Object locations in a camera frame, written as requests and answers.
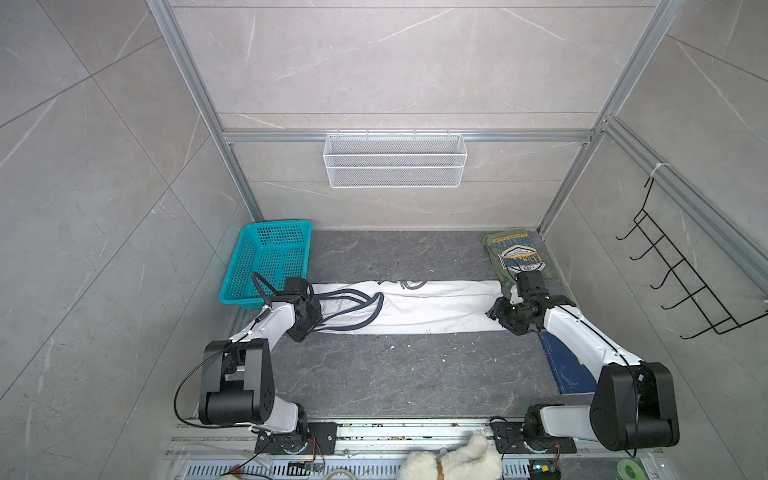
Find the white tank top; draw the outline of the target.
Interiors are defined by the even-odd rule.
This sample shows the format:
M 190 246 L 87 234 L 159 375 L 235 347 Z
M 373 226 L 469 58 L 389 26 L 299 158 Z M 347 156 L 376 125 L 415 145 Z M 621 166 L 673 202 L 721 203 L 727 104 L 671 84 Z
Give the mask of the white tank top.
M 364 281 L 316 284 L 316 294 L 356 290 L 383 295 L 383 306 L 367 326 L 352 335 L 428 335 L 501 331 L 486 312 L 502 296 L 497 281 Z

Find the green tank top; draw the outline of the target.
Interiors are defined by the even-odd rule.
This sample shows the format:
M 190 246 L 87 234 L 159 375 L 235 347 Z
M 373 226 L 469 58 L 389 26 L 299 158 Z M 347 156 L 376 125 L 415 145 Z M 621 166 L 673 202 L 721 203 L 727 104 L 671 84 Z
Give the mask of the green tank top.
M 514 283 L 518 273 L 546 268 L 542 256 L 533 246 L 531 235 L 525 229 L 486 234 L 483 245 L 501 282 Z

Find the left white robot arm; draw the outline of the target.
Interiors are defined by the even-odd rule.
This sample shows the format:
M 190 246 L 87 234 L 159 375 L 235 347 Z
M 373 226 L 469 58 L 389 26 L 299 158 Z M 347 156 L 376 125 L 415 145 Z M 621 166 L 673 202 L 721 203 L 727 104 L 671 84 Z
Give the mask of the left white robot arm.
M 249 426 L 287 453 L 311 442 L 304 408 L 277 394 L 271 352 L 285 335 L 301 342 L 322 320 L 311 284 L 290 277 L 269 296 L 271 285 L 252 275 L 264 305 L 239 333 L 210 342 L 200 365 L 198 420 L 205 427 Z

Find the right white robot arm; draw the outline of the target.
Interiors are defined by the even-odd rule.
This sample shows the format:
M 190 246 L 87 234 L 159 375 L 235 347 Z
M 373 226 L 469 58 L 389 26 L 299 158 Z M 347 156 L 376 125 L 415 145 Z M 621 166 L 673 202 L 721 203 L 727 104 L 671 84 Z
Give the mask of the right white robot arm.
M 500 297 L 487 316 L 517 336 L 553 335 L 596 381 L 588 406 L 530 407 L 521 427 L 525 441 L 578 438 L 596 441 L 609 451 L 626 452 L 679 443 L 673 376 L 666 366 L 624 349 L 569 298 L 550 294 L 541 272 L 518 273 L 517 291 L 518 303 Z

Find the teal plastic basket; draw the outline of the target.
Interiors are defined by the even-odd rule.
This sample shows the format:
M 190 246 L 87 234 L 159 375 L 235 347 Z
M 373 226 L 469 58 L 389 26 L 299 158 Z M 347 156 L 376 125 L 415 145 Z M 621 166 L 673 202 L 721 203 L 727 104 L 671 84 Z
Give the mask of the teal plastic basket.
M 244 226 L 224 277 L 219 301 L 245 310 L 264 301 L 252 282 L 258 273 L 282 290 L 289 277 L 307 276 L 312 224 L 306 220 L 260 222 Z

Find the blue book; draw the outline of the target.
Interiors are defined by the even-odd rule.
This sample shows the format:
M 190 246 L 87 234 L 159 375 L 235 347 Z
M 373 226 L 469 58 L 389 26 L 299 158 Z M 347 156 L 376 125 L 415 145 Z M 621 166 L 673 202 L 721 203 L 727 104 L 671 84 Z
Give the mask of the blue book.
M 589 370 L 557 337 L 538 334 L 553 378 L 561 395 L 586 395 L 595 392 L 597 383 Z

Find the white plush toy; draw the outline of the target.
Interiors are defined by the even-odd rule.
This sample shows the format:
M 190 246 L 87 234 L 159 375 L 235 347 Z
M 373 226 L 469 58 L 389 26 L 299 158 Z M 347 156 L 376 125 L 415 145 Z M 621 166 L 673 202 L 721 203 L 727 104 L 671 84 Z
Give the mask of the white plush toy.
M 475 434 L 469 442 L 442 455 L 414 451 L 398 471 L 399 480 L 496 480 L 502 478 L 501 455 L 489 441 Z

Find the green tape roll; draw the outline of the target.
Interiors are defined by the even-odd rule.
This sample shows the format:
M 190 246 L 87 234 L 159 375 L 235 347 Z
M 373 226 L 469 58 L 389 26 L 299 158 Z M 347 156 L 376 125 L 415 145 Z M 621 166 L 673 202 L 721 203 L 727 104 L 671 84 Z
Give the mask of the green tape roll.
M 617 478 L 619 480 L 646 480 L 647 476 L 642 467 L 631 459 L 621 459 L 618 461 Z

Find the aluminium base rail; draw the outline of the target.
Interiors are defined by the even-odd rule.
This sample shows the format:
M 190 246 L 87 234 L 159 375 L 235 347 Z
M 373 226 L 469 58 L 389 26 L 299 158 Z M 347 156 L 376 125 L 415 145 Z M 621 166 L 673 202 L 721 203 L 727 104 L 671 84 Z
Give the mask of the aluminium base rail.
M 612 452 L 596 441 L 559 438 L 527 442 L 518 418 L 318 418 L 311 442 L 287 453 L 248 430 L 196 430 L 179 425 L 171 434 L 161 475 L 167 479 L 217 479 L 231 469 L 245 479 L 394 479 L 413 451 L 436 454 L 483 435 L 502 457 L 505 479 L 618 479 L 616 466 L 631 459 L 647 479 L 672 479 L 659 449 Z

